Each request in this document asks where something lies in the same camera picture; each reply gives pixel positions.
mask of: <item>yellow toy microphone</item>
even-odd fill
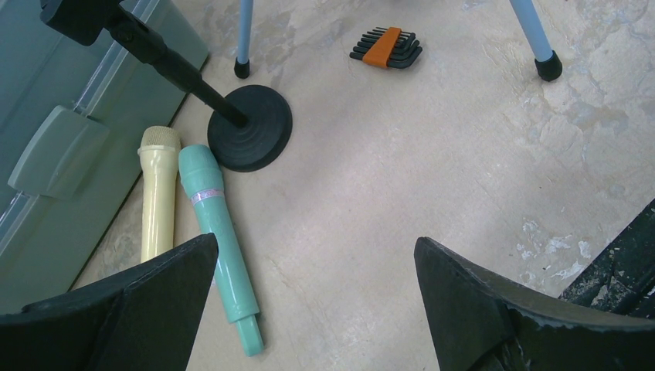
[[[173,247],[175,181],[180,136],[165,126],[146,129],[138,150],[144,179],[141,263]]]

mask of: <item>marble floor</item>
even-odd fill
[[[213,288],[190,370],[438,369],[417,237],[557,296],[655,198],[649,0],[535,1],[565,65],[553,83],[506,0],[256,2],[247,81],[232,74],[238,0],[175,3],[211,85],[271,86],[294,112],[272,165],[226,172],[266,351],[243,355]],[[416,64],[349,59],[374,26],[415,32]],[[210,114],[187,99],[183,145],[206,143]],[[77,286],[138,262],[141,197],[139,182]],[[176,208],[182,243],[199,228],[180,186]]]

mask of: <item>teal toy microphone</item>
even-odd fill
[[[190,145],[180,151],[179,167],[182,186],[193,203],[200,230],[214,233],[219,243],[214,279],[227,320],[236,325],[243,351],[248,357],[254,356],[264,349],[255,319],[260,307],[229,218],[219,164],[207,146]]]

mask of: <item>pink stripe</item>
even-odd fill
[[[191,198],[191,204],[195,205],[203,199],[208,199],[210,197],[225,197],[225,193],[220,189],[205,189],[193,195]]]

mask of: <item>microphone grille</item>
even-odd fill
[[[182,147],[180,134],[175,129],[166,126],[151,126],[145,129],[144,136],[141,139],[141,147],[149,145],[164,145],[175,148],[176,151],[179,151]]]

